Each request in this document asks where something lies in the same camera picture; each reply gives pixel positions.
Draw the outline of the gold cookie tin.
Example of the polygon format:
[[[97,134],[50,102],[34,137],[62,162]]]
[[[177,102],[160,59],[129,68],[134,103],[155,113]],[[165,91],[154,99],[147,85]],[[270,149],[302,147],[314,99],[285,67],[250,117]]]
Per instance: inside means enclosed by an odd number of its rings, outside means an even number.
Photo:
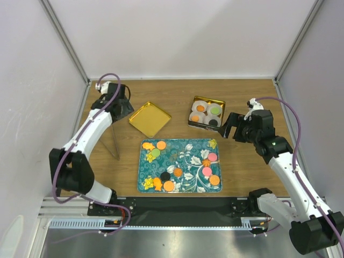
[[[218,132],[223,123],[226,102],[201,96],[193,98],[188,126]]]

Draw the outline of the orange round cookie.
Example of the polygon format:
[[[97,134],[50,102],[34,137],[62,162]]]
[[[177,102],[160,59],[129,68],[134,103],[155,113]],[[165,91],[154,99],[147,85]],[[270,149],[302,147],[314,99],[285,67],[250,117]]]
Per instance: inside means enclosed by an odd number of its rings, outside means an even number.
[[[191,120],[192,120],[193,122],[198,122],[198,121],[199,121],[199,117],[198,117],[198,116],[192,116],[192,117],[191,117]]]
[[[205,108],[202,105],[196,107],[197,111],[204,112]]]

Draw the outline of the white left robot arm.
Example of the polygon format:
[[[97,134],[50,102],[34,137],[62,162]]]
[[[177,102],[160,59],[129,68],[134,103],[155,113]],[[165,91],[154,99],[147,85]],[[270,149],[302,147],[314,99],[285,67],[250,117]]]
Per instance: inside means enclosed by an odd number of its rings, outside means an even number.
[[[120,83],[97,84],[100,97],[94,101],[83,125],[62,148],[49,153],[53,191],[71,191],[76,196],[98,202],[106,215],[118,209],[116,191],[95,179],[89,163],[90,155],[103,133],[112,125],[131,114],[131,91]]]

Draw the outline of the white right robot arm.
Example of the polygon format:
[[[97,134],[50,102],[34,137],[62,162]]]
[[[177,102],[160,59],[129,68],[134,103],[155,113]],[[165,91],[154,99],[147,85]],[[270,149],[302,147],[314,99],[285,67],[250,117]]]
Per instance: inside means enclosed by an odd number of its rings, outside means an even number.
[[[230,113],[219,129],[228,138],[235,128],[233,139],[251,143],[265,163],[278,175],[293,206],[284,204],[267,188],[251,191],[248,212],[254,216],[270,215],[289,233],[300,254],[308,254],[337,244],[343,245],[343,214],[333,212],[305,178],[299,165],[293,163],[293,150],[284,137],[276,135],[274,118],[269,110],[255,110],[248,117]]]

